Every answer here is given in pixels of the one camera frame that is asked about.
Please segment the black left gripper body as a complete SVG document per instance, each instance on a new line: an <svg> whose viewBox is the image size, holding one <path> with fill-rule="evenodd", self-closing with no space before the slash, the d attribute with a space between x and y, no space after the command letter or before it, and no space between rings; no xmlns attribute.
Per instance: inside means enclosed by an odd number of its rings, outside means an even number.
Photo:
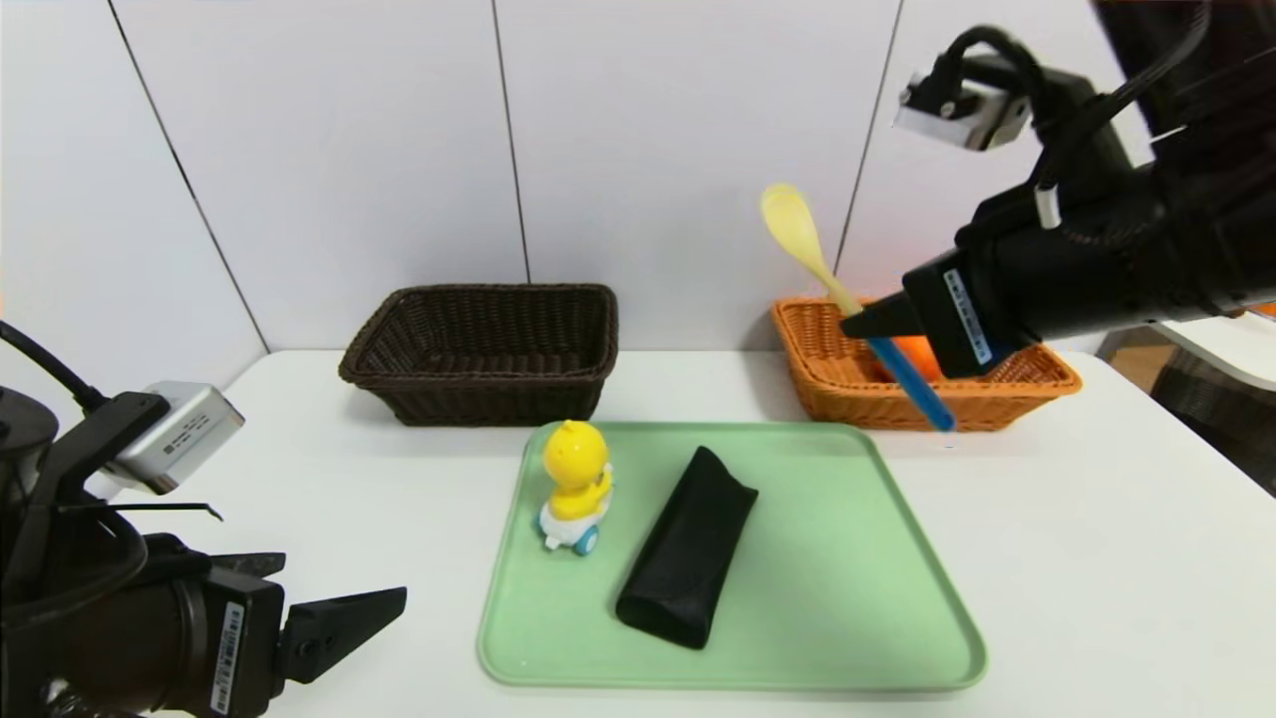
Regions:
<svg viewBox="0 0 1276 718"><path fill-rule="evenodd" d="M137 583L71 619L59 645L61 717L258 717L276 696L285 590L264 578Z"/></svg>

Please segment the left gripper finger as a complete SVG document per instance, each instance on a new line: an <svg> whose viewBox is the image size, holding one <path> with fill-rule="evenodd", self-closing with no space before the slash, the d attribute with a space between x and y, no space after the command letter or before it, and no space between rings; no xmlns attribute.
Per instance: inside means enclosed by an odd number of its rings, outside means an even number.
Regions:
<svg viewBox="0 0 1276 718"><path fill-rule="evenodd" d="M223 576L228 573L265 578L277 575L286 568L287 555L283 551L250 551L249 553L211 555L211 575Z"/></svg>
<svg viewBox="0 0 1276 718"><path fill-rule="evenodd" d="M404 585L292 604L276 657L279 681L313 684L403 613Z"/></svg>

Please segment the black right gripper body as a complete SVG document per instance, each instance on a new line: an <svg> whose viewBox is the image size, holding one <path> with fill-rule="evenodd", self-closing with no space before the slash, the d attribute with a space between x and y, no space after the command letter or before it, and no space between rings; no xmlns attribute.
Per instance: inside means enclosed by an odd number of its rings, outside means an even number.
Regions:
<svg viewBox="0 0 1276 718"><path fill-rule="evenodd" d="M905 274L903 295L949 377L984 376L1028 346L1142 321L1128 253L1037 227L965 226L952 249Z"/></svg>

